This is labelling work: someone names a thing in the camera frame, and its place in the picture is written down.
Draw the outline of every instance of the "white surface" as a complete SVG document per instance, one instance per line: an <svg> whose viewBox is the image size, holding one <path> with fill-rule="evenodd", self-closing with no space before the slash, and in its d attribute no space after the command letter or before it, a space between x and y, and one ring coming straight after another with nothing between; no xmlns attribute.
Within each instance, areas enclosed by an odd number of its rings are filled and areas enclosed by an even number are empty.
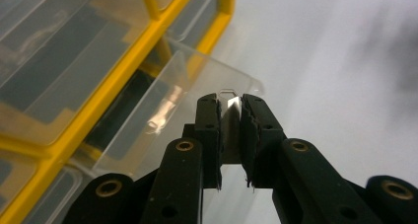
<svg viewBox="0 0 418 224"><path fill-rule="evenodd" d="M237 0L212 55L263 82L288 137L313 143L344 178L418 187L417 10L416 0ZM204 223L279 222L270 190L236 203L241 170Z"/></svg>

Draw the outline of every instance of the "storage organizer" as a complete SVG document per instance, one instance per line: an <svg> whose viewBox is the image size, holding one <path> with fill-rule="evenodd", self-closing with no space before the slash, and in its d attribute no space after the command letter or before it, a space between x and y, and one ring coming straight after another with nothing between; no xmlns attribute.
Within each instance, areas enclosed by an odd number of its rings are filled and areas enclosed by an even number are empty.
<svg viewBox="0 0 418 224"><path fill-rule="evenodd" d="M160 40L189 1L0 3L1 223L59 221L71 198L91 177L113 170L131 173L133 178L143 173L147 165L131 166L126 156L134 151L143 161L148 159L148 153L137 145L138 139L145 138L148 151L166 136L164 128L172 119L159 124L159 116L175 117L179 103L183 105L200 80L196 81L198 73L208 68L205 62L211 61L174 41L168 46ZM234 0L213 2L217 3L216 12L211 13L211 21L195 44L205 53L210 52L233 13ZM144 61L153 47L160 49L160 67L146 66ZM102 150L91 146L93 140L86 136L125 92L124 85L137 75L139 65L140 71L155 80L144 89L137 105L124 106L134 109L126 115L127 121L120 120L122 125L114 137L107 138L109 144ZM155 105L159 111L147 111L147 105ZM145 135L131 136L130 141L118 145L120 134L129 133L135 123L142 124L145 130L141 134ZM147 133L150 126L154 130ZM117 146L124 149L114 152Z"/></svg>

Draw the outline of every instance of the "screw hole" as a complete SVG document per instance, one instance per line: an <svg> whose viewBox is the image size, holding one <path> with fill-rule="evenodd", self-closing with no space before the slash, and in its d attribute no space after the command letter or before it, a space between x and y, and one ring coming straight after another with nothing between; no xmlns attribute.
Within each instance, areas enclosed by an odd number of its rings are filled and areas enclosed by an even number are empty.
<svg viewBox="0 0 418 224"><path fill-rule="evenodd" d="M402 186L398 183L395 183L395 182L392 182L392 181L384 181L382 183L382 186L383 186L384 191L386 191L388 194L390 194L390 195L392 195L396 198L403 199L403 200L409 200L409 199L412 199L414 197L414 195L412 194L412 192L408 188L406 188L406 187L404 187L404 186Z"/></svg>
<svg viewBox="0 0 418 224"><path fill-rule="evenodd" d="M303 143L292 143L292 147L298 152L306 152L310 149L307 144Z"/></svg>
<svg viewBox="0 0 418 224"><path fill-rule="evenodd" d="M182 151L182 152L189 151L189 150L193 149L193 143L188 142L188 141L181 141L181 142L177 143L175 148L178 151Z"/></svg>
<svg viewBox="0 0 418 224"><path fill-rule="evenodd" d="M177 210L173 206L165 206L161 211L161 214L166 218L172 218L178 215Z"/></svg>
<svg viewBox="0 0 418 224"><path fill-rule="evenodd" d="M120 192L121 189L122 182L118 180L105 181L96 188L96 195L100 197L110 197Z"/></svg>
<svg viewBox="0 0 418 224"><path fill-rule="evenodd" d="M358 217L357 212L351 207L347 207L347 206L340 207L339 212L345 218L350 219L350 220L356 220Z"/></svg>

